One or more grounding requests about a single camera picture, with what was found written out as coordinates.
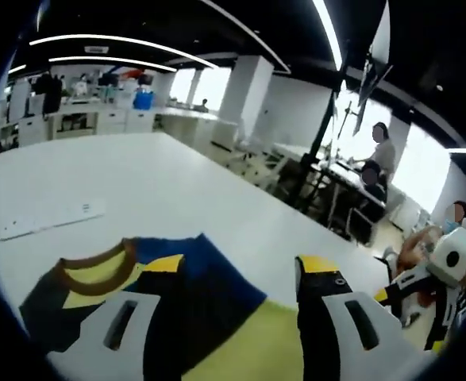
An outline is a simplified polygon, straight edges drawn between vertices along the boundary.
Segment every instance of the black ceiling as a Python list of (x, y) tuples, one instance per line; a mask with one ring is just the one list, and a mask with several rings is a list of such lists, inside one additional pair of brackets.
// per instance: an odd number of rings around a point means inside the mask
[[(336, 74), (312, 62), (333, 60), (325, 31), (312, 0), (215, 0), (258, 36), (291, 68), (295, 78), (330, 84)], [(363, 67), (364, 53), (379, 24), (384, 0), (325, 0), (342, 55), (352, 53), (353, 66)], [(147, 40), (192, 55), (217, 52), (262, 54), (283, 67), (239, 26), (200, 0), (116, 3), (52, 0), (41, 20), (22, 37), (13, 66), (47, 67), (47, 59), (83, 56), (85, 45), (107, 45), (108, 56), (163, 64), (178, 56), (134, 44), (98, 40), (66, 40), (37, 46), (28, 42), (61, 34), (93, 33)], [(466, 0), (390, 0), (391, 54), (387, 77), (405, 92), (440, 114), (466, 141)], [(233, 64), (219, 60), (217, 64)], [(201, 66), (196, 63), (187, 65)], [(396, 100), (376, 92), (377, 98)], [(456, 142), (421, 115), (418, 123), (447, 146)], [(466, 171), (466, 160), (458, 160)]]

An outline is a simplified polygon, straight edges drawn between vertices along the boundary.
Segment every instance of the ceiling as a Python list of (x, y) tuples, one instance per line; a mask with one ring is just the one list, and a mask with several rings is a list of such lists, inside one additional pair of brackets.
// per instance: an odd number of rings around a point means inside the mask
[[(108, 56), (171, 63), (177, 55), (159, 49), (114, 41), (62, 40), (30, 47), (31, 40), (72, 33), (130, 37), (179, 49), (192, 55), (235, 52), (261, 54), (284, 67), (254, 37), (216, 9), (208, 0), (165, 0), (123, 7), (104, 7), (103, 1), (52, 0), (39, 25), (22, 36), (13, 67), (28, 64), (26, 71), (47, 67), (48, 58), (83, 56), (85, 45), (107, 45)], [(466, 0), (389, 1), (391, 52), (394, 65), (389, 83), (440, 114), (466, 142)], [(325, 30), (312, 0), (214, 0), (264, 41), (291, 69), (291, 76), (330, 86), (337, 73)], [(342, 56), (350, 52), (351, 64), (361, 69), (383, 12), (384, 0), (325, 0)], [(233, 65), (233, 59), (210, 59)], [(193, 61), (173, 67), (202, 67)], [(376, 91), (394, 108), (408, 108), (389, 94)], [(411, 114), (442, 144), (457, 146), (455, 138), (418, 112)], [(466, 157), (456, 159), (466, 172)]]

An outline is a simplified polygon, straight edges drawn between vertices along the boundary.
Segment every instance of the blue container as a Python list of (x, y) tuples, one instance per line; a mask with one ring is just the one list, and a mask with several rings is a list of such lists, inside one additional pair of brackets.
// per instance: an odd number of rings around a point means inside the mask
[(139, 89), (134, 98), (134, 109), (150, 110), (152, 108), (153, 91), (146, 92)]

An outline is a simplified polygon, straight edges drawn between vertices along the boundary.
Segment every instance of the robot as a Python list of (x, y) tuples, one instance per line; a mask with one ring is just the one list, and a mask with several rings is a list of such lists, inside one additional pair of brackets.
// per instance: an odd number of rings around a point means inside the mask
[[(304, 380), (409, 380), (435, 358), (457, 314), (466, 274), (466, 229), (441, 237), (428, 258), (374, 298), (352, 292), (327, 260), (299, 256), (296, 264)], [(424, 351), (404, 338), (400, 320), (385, 308), (417, 291), (432, 292), (436, 299)]]

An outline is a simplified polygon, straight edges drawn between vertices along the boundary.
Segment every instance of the brown collar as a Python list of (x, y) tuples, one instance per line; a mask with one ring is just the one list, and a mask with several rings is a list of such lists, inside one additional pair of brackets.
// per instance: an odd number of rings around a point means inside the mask
[[(79, 270), (97, 266), (123, 251), (125, 251), (125, 259), (116, 271), (116, 274), (103, 282), (92, 284), (81, 283), (73, 279), (65, 271), (65, 269)], [(92, 256), (83, 260), (65, 260), (64, 258), (60, 258), (55, 267), (52, 268), (52, 271), (54, 272), (55, 277), (68, 289), (81, 295), (98, 296), (114, 291), (120, 287), (129, 278), (135, 264), (136, 253), (133, 241), (124, 238), (111, 250), (103, 252), (97, 256)]]

